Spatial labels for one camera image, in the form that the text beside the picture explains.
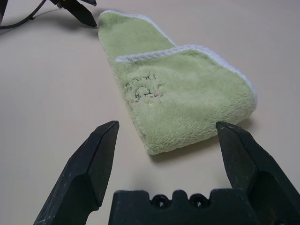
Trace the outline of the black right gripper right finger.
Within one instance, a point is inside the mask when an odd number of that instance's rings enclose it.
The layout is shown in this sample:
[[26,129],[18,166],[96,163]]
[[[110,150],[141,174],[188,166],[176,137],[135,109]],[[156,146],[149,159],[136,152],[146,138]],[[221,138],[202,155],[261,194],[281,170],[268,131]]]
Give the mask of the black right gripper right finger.
[[298,225],[300,194],[275,159],[246,130],[216,123],[226,175],[242,189],[262,225]]

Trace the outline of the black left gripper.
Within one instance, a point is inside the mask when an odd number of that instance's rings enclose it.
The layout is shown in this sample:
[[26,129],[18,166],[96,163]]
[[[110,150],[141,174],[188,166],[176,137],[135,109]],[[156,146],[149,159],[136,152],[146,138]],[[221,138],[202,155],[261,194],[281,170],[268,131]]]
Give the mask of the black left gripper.
[[[92,6],[96,6],[96,0],[81,0]],[[56,5],[58,8],[66,8],[67,10],[81,23],[87,26],[97,26],[97,23],[92,13],[77,0],[50,0],[51,3]]]

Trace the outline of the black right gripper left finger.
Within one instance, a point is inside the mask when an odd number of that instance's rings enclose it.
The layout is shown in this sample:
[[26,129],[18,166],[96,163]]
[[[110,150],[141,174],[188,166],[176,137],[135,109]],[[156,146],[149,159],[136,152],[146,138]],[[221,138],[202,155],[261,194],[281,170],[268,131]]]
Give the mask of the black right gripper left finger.
[[67,161],[34,224],[84,225],[101,207],[120,124],[97,127]]

